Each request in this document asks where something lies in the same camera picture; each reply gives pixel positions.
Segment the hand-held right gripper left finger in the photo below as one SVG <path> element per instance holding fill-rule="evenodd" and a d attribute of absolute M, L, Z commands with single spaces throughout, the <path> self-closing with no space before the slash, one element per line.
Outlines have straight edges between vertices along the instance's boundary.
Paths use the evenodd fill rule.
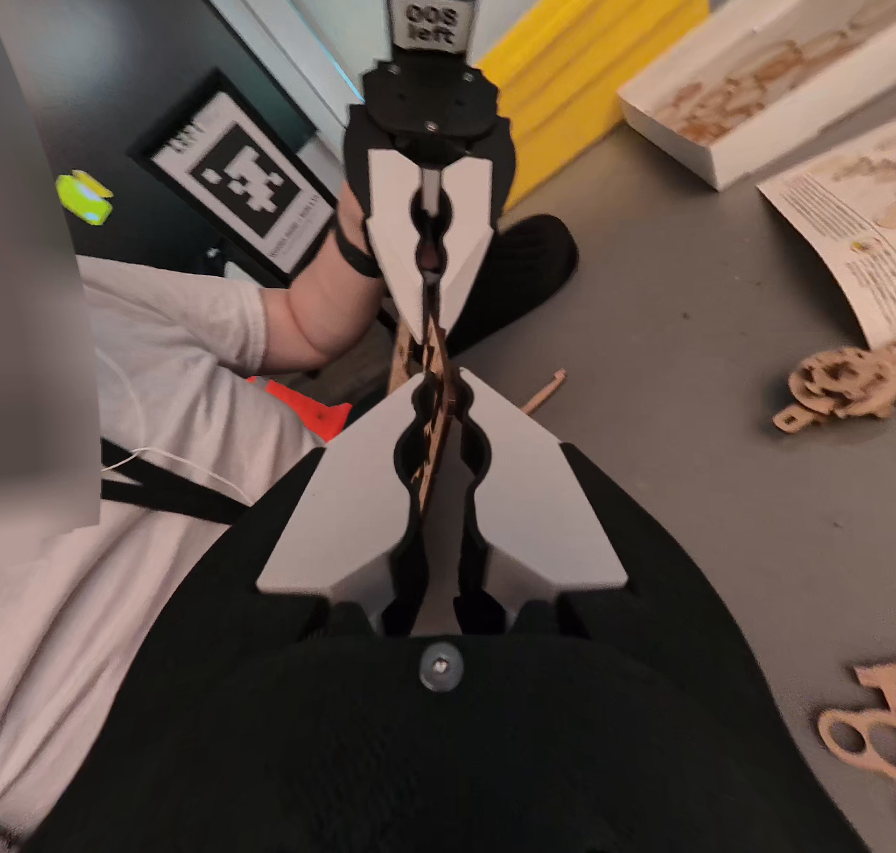
<path fill-rule="evenodd" d="M 418 474 L 438 384 L 411 377 L 322 449 L 256 587 L 356 604 L 408 635 L 427 590 Z"/>

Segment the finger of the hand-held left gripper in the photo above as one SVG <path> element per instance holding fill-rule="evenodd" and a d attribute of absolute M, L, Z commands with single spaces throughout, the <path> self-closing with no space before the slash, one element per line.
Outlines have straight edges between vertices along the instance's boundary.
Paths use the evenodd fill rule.
<path fill-rule="evenodd" d="M 425 198 L 424 170 L 393 149 L 367 153 L 370 211 L 366 233 L 399 315 L 422 344 L 427 331 L 427 280 L 420 268 L 422 241 L 415 207 Z"/>
<path fill-rule="evenodd" d="M 454 329 L 494 235 L 492 162 L 465 156 L 427 171 L 427 294 L 444 333 Z"/>

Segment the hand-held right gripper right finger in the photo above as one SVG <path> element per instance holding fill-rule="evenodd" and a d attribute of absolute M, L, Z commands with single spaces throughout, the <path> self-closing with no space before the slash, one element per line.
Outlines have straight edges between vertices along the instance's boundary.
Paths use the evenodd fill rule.
<path fill-rule="evenodd" d="M 461 457 L 471 482 L 454 614 L 465 635 L 501 635 L 533 602 L 619 590 L 628 573 L 564 444 L 462 368 Z"/>

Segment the wooden sheet of model parts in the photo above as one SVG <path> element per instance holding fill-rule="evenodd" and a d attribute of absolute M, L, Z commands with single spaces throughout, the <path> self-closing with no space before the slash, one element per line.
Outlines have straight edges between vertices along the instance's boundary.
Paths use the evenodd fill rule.
<path fill-rule="evenodd" d="M 411 368 L 417 363 L 436 381 L 433 412 L 424 429 L 425 458 L 414 476 L 419 493 L 420 514 L 425 516 L 454 421 L 457 383 L 454 366 L 447 355 L 444 332 L 433 316 L 427 320 L 427 331 L 423 343 L 420 343 L 418 356 L 415 355 L 416 346 L 409 324 L 401 321 L 393 348 L 388 393 L 394 392 L 410 379 Z"/>

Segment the wooden ring frame part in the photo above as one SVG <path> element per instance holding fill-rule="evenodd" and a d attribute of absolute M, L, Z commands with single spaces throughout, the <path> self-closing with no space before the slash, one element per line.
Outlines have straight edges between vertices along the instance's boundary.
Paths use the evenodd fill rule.
<path fill-rule="evenodd" d="M 857 683 L 879 692 L 882 704 L 863 710 L 822 710 L 816 730 L 823 746 L 839 761 L 857 769 L 895 780 L 894 755 L 876 742 L 877 735 L 894 735 L 895 663 L 855 667 Z"/>

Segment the person's left hand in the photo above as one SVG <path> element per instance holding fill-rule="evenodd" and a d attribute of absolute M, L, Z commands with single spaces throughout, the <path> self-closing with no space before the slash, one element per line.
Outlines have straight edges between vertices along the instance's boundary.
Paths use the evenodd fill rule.
<path fill-rule="evenodd" d="M 347 181 L 342 182 L 338 204 L 338 221 L 345 238 L 353 245 L 366 250 L 364 235 L 365 215 Z"/>

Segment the black wristband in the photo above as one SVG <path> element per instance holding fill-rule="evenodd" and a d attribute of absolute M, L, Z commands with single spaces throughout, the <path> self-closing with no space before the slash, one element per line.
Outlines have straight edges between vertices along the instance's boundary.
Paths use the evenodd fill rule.
<path fill-rule="evenodd" d="M 338 220 L 333 226 L 333 237 L 342 258 L 355 272 L 374 280 L 384 277 L 383 271 L 375 257 L 367 254 L 363 248 L 351 242 L 342 230 L 342 224 Z"/>

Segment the orange plastic object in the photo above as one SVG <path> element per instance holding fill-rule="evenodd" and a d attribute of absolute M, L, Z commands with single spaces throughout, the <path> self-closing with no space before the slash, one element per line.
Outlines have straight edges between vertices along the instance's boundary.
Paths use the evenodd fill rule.
<path fill-rule="evenodd" d="M 328 406 L 273 379 L 254 376 L 247 381 L 295 412 L 301 423 L 324 444 L 342 433 L 353 411 L 349 403 Z"/>

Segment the black framed marker board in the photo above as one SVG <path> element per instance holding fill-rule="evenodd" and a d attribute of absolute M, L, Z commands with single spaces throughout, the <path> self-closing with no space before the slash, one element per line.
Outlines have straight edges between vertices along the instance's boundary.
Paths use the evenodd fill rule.
<path fill-rule="evenodd" d="M 138 137 L 129 156 L 204 218 L 265 287 L 319 253 L 337 198 L 215 68 Z"/>

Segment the stack of yellow bins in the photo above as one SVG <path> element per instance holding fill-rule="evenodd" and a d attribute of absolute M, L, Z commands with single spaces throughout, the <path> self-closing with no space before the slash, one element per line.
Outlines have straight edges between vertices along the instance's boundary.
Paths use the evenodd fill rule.
<path fill-rule="evenodd" d="M 511 122 L 506 207 L 618 126 L 618 90 L 710 12 L 711 0 L 538 0 L 476 61 Z"/>

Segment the white framed window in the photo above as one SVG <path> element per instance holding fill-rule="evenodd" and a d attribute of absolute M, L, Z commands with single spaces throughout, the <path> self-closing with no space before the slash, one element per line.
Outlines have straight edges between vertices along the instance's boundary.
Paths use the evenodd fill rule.
<path fill-rule="evenodd" d="M 363 100 L 361 77 L 388 53 L 385 0 L 210 0 L 287 87 L 273 49 L 332 116 L 345 126 Z"/>

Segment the white cardboard box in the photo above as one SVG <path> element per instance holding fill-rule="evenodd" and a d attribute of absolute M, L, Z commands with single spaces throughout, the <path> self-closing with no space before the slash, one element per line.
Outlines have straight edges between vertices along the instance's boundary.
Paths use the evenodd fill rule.
<path fill-rule="evenodd" d="M 618 91 L 634 131 L 717 191 L 811 142 L 895 85 L 895 26 L 790 92 L 721 140 L 700 145 L 652 117 L 703 71 L 713 80 L 772 41 L 840 27 L 866 0 L 727 0 Z"/>

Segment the neon green object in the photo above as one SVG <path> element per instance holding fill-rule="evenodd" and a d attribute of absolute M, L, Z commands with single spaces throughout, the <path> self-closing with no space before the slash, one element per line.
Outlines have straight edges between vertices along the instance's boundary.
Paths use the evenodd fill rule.
<path fill-rule="evenodd" d="M 102 226 L 113 210 L 111 189 L 82 169 L 58 175 L 55 187 L 63 209 L 93 227 Z"/>

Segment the small round wooden assembly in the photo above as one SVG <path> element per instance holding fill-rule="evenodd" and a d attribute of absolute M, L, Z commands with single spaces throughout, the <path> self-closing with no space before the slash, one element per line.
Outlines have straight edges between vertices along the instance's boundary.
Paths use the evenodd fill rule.
<path fill-rule="evenodd" d="M 772 419 L 783 433 L 832 420 L 887 420 L 895 411 L 895 344 L 807 357 L 790 373 L 788 389 L 792 402 Z"/>

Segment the open instruction booklet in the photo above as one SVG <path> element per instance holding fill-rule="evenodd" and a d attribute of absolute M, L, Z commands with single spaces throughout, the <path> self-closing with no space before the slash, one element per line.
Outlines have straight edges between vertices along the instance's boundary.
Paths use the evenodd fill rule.
<path fill-rule="evenodd" d="M 895 123 L 757 186 L 820 256 L 868 348 L 895 340 Z"/>

